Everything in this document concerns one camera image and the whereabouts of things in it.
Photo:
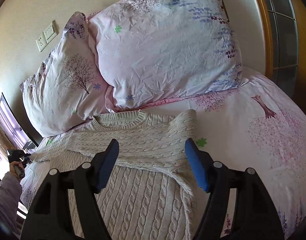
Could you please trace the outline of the purple-sleeved left forearm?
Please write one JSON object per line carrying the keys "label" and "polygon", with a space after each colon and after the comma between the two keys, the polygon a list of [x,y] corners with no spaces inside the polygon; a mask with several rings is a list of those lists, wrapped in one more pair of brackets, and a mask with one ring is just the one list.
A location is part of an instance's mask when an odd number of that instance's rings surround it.
{"label": "purple-sleeved left forearm", "polygon": [[20,180],[11,172],[7,172],[0,181],[0,217],[17,238],[19,238],[19,230],[16,219],[21,194]]}

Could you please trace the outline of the person's left hand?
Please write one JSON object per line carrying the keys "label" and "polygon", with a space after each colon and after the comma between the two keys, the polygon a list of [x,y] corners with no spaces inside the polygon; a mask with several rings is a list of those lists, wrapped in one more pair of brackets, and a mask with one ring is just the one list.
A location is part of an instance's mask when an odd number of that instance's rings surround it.
{"label": "person's left hand", "polygon": [[18,180],[22,180],[25,177],[25,169],[21,161],[13,161],[9,165],[9,171]]}

